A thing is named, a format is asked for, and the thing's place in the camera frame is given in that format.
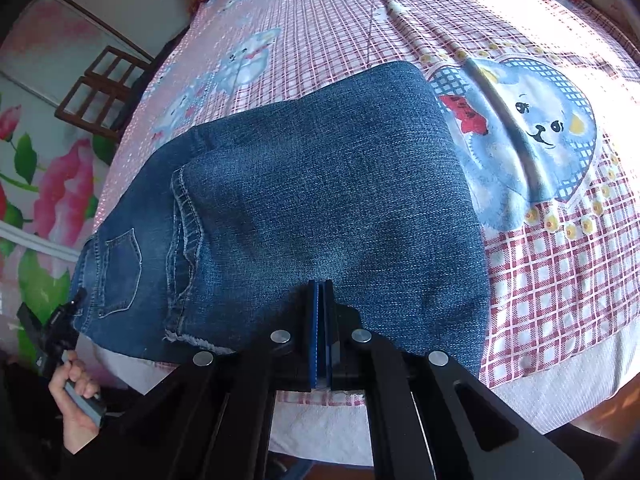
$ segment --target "human hand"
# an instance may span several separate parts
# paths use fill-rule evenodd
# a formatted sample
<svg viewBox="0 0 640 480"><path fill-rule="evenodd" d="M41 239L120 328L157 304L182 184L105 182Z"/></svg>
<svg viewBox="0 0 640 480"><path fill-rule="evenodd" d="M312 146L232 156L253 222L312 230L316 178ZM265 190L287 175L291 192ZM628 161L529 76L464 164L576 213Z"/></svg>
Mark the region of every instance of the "human hand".
<svg viewBox="0 0 640 480"><path fill-rule="evenodd" d="M75 382L76 393L85 399L93 397L100 390L100 386L84 371L84 363L78 359L76 352L69 351L67 355L69 361L53 373L49 391L62 413L63 443L75 454L98 435L98 427L65 391L66 380Z"/></svg>

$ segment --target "round metal bolt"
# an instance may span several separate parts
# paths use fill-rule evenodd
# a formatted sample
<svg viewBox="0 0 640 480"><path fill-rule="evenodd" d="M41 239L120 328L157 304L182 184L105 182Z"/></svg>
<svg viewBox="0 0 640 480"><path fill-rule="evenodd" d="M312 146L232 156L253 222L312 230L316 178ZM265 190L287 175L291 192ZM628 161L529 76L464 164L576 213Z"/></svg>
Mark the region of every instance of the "round metal bolt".
<svg viewBox="0 0 640 480"><path fill-rule="evenodd" d="M436 366L444 366L449 362L449 356L440 350L436 350L435 352L431 352L429 354L429 362L432 365Z"/></svg>
<svg viewBox="0 0 640 480"><path fill-rule="evenodd" d="M271 340L274 343L286 343L291 339L291 334L286 330L274 330L271 332Z"/></svg>
<svg viewBox="0 0 640 480"><path fill-rule="evenodd" d="M213 354L203 350L193 356L193 364L196 366L209 366L213 362Z"/></svg>
<svg viewBox="0 0 640 480"><path fill-rule="evenodd" d="M369 341L371 341L371 332L363 328L357 328L356 330L351 332L351 338L356 343L368 343Z"/></svg>

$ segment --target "blue cloth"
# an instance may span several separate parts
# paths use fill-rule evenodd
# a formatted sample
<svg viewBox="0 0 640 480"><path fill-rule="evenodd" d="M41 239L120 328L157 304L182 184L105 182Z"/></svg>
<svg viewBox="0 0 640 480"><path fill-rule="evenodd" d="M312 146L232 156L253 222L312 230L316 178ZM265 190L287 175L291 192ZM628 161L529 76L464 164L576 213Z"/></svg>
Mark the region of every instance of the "blue cloth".
<svg viewBox="0 0 640 480"><path fill-rule="evenodd" d="M75 327L130 356L242 349L309 279L401 348L479 370L484 247L430 85L384 64L158 149L82 249Z"/></svg>

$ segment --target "pink checkered fabric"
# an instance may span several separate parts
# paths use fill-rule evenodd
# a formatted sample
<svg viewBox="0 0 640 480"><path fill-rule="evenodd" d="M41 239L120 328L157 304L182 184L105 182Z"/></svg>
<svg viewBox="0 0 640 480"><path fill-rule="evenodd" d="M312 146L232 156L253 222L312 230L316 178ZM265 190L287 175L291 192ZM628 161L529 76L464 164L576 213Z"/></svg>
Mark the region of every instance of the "pink checkered fabric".
<svg viewBox="0 0 640 480"><path fill-rule="evenodd" d="M230 95L220 91L222 63L242 56L239 46L265 31L269 40L251 46L251 56L267 53L264 70ZM640 54L578 0L211 0L136 110L96 227L157 148L159 118L190 85L200 88L173 137L194 124L299 98L383 62L407 60L430 79L469 56L528 57L554 66L587 96L596 117L598 144L577 203L539 204L512 232L483 230L493 293L481 380L492 387L549 368L638 315L638 181L613 141L627 120L640 116L633 97L640 95ZM362 400L343 397L340 405ZM279 397L342 402L336 399Z"/></svg>

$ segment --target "denim fabric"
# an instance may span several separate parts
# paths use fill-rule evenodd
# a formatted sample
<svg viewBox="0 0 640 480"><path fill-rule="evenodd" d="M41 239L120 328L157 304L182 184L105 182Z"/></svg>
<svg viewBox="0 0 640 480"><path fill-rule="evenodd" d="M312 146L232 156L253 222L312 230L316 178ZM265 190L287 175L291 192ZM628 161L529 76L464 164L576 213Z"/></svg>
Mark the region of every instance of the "denim fabric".
<svg viewBox="0 0 640 480"><path fill-rule="evenodd" d="M366 328L479 370L484 247L430 85L406 62L195 126L158 149L82 250L75 326L180 362L242 349L309 279Z"/></svg>

